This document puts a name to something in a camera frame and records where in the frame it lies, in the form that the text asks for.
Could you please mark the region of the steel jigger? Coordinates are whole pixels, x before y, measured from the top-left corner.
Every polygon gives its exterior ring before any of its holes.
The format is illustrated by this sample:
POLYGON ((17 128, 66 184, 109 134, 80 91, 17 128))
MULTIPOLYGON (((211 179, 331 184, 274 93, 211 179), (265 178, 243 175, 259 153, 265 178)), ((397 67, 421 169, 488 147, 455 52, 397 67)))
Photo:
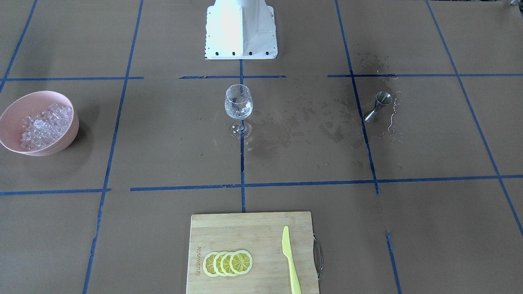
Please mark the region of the steel jigger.
POLYGON ((364 116, 364 122, 372 123, 374 122, 377 112, 381 108, 385 108, 392 102, 392 95, 386 91, 377 92, 374 99, 373 108, 368 111, 364 116))

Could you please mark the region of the clear wine glass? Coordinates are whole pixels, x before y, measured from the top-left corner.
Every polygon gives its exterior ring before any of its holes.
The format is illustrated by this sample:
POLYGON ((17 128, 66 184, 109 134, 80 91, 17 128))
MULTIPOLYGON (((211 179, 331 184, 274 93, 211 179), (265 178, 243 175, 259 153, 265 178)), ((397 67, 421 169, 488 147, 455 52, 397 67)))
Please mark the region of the clear wine glass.
POLYGON ((246 121, 253 111, 250 89, 243 84, 231 85, 226 91, 224 108, 227 115, 235 120, 230 126, 231 136, 238 140, 250 136, 252 126, 246 121))

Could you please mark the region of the clear ice cubes pile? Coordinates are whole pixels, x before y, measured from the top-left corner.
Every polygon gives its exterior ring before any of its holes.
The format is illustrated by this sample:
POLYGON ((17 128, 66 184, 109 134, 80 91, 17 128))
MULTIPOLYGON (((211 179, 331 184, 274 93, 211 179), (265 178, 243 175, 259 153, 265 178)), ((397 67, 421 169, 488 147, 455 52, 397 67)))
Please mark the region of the clear ice cubes pile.
POLYGON ((64 136, 72 123, 73 115, 71 106, 54 103, 35 115, 24 117, 21 149, 30 152, 52 145, 64 136))

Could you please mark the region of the bamboo cutting board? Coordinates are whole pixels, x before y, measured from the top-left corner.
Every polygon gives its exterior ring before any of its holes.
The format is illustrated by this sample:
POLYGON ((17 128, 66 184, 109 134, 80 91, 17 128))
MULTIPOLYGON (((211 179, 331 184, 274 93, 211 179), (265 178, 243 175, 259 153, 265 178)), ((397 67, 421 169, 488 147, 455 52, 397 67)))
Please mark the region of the bamboo cutting board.
POLYGON ((288 227, 293 262, 303 294, 318 294, 310 212, 194 214, 191 216, 187 294, 289 294, 288 259, 282 233, 288 227), (204 260, 212 252, 245 250, 250 271, 237 276, 209 276, 204 260))

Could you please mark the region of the yellow plastic knife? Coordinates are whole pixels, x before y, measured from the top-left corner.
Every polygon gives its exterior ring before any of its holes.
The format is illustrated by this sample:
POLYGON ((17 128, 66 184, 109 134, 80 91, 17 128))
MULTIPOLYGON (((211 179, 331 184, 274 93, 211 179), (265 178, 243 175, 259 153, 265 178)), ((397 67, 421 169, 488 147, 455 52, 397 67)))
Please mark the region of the yellow plastic knife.
POLYGON ((289 281, 290 281, 290 290, 292 294, 302 294, 301 286, 299 284, 299 278, 295 268, 295 262, 293 259, 293 252, 290 243, 290 232, 289 227, 284 226, 282 230, 282 253, 286 257, 288 262, 289 270, 289 281))

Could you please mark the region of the lemon slice nearest knife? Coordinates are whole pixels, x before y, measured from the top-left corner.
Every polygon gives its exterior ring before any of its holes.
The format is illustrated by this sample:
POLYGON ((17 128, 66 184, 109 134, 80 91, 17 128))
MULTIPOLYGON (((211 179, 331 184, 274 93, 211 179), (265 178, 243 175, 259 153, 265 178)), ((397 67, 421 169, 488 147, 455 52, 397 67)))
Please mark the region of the lemon slice nearest knife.
POLYGON ((235 251, 230 258, 229 266, 234 274, 245 275, 253 266, 253 257, 246 250, 235 251))

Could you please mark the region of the lemon slice farthest from knife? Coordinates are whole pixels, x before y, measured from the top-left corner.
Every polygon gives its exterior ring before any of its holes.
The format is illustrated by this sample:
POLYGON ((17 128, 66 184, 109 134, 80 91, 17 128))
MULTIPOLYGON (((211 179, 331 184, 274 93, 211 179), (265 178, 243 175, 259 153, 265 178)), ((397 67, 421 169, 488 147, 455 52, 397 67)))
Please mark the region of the lemon slice farthest from knife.
POLYGON ((215 270, 214 260, 218 255, 218 252, 210 252, 204 257, 203 261, 203 271, 209 277, 219 276, 217 270, 215 270))

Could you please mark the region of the pink bowl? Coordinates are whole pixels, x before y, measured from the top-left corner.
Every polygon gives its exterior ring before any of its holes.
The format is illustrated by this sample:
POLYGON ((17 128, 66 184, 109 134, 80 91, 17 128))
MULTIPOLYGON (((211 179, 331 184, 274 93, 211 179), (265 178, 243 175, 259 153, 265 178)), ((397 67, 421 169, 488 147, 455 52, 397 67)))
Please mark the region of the pink bowl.
POLYGON ((27 94, 6 108, 1 115, 0 141, 12 152, 27 156, 50 156, 67 148, 77 136, 80 123, 72 102, 63 94, 54 91, 38 91, 27 94), (56 142, 42 149, 25 151, 21 148, 21 137, 25 128, 22 119, 45 110, 48 106, 57 103, 64 107, 71 107, 72 122, 67 126, 64 135, 56 142))

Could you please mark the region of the white pole base plate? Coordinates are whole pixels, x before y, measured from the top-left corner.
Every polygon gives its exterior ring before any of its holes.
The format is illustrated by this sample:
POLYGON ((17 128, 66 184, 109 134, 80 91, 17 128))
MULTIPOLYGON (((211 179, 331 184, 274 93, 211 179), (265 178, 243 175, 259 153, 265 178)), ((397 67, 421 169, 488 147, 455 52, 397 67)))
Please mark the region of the white pole base plate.
POLYGON ((264 0, 216 0, 206 17, 205 59, 277 58, 275 13, 264 0))

